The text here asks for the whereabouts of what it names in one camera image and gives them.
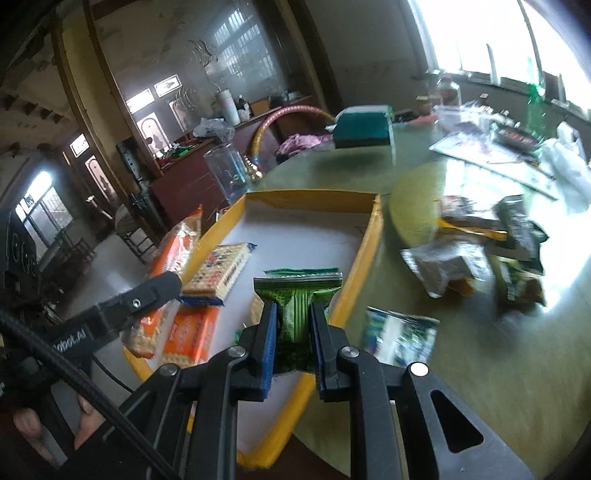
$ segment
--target green snack package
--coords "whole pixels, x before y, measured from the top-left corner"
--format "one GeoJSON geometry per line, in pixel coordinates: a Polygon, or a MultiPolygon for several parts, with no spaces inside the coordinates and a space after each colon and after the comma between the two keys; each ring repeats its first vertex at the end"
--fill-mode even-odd
{"type": "Polygon", "coordinates": [[[342,273],[254,279],[257,295],[278,304],[281,331],[277,338],[273,373],[313,371],[308,307],[313,301],[321,302],[326,311],[342,284],[342,273]]]}
{"type": "Polygon", "coordinates": [[[267,275],[272,277],[293,277],[296,275],[324,275],[327,273],[338,273],[339,269],[334,268],[277,268],[275,270],[265,270],[267,275]]]}

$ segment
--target cracker package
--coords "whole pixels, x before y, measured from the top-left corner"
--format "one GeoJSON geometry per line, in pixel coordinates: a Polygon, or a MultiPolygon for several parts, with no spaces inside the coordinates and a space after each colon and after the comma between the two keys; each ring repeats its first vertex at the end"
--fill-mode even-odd
{"type": "Polygon", "coordinates": [[[218,307],[182,307],[174,318],[161,363],[187,368],[206,362],[218,312],[218,307]]]}
{"type": "Polygon", "coordinates": [[[255,249],[254,244],[219,245],[183,287],[180,301],[187,305],[223,305],[228,292],[255,249]]]}
{"type": "MultiPolygon", "coordinates": [[[[166,271],[175,272],[179,277],[182,277],[191,251],[201,237],[202,214],[203,207],[200,206],[164,237],[149,269],[149,278],[156,277],[166,271]]],[[[175,315],[177,309],[178,302],[169,301],[160,309],[137,321],[124,334],[124,345],[135,356],[152,358],[162,325],[166,323],[165,318],[175,315]]]]}

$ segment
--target orange cracker package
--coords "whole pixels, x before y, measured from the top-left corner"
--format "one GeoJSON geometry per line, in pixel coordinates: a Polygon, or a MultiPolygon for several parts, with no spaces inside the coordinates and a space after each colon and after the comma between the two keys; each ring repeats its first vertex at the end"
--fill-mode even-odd
{"type": "MultiPolygon", "coordinates": [[[[148,277],[153,278],[166,271],[175,272],[182,277],[193,247],[201,237],[201,219],[203,206],[199,206],[189,217],[177,224],[166,234],[154,257],[148,277]]],[[[176,313],[178,303],[169,301],[160,309],[146,315],[126,332],[123,337],[125,346],[135,356],[152,358],[164,319],[176,313]]]]}
{"type": "Polygon", "coordinates": [[[162,364],[193,367],[207,361],[218,307],[182,308],[164,345],[162,364]]]}

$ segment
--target pink cloth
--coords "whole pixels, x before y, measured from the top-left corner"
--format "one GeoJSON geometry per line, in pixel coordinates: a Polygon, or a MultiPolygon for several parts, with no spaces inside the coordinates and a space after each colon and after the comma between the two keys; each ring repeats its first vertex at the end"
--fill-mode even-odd
{"type": "Polygon", "coordinates": [[[293,157],[304,150],[308,150],[308,148],[315,147],[328,140],[332,140],[332,135],[327,134],[318,137],[316,135],[295,134],[281,144],[275,152],[275,155],[287,155],[293,157]]]}

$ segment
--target person's hand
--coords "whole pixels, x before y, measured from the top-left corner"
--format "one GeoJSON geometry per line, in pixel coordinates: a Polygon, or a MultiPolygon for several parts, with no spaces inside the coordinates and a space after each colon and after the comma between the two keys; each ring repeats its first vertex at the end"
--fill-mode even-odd
{"type": "MultiPolygon", "coordinates": [[[[96,429],[103,423],[104,418],[98,413],[88,401],[77,395],[78,403],[82,412],[80,413],[80,428],[74,436],[74,449],[78,450],[80,446],[90,438],[96,429]]],[[[31,446],[41,455],[42,458],[50,463],[54,463],[51,452],[43,445],[41,438],[43,436],[43,426],[37,413],[25,408],[16,412],[12,420],[14,426],[28,440],[31,446]]]]}

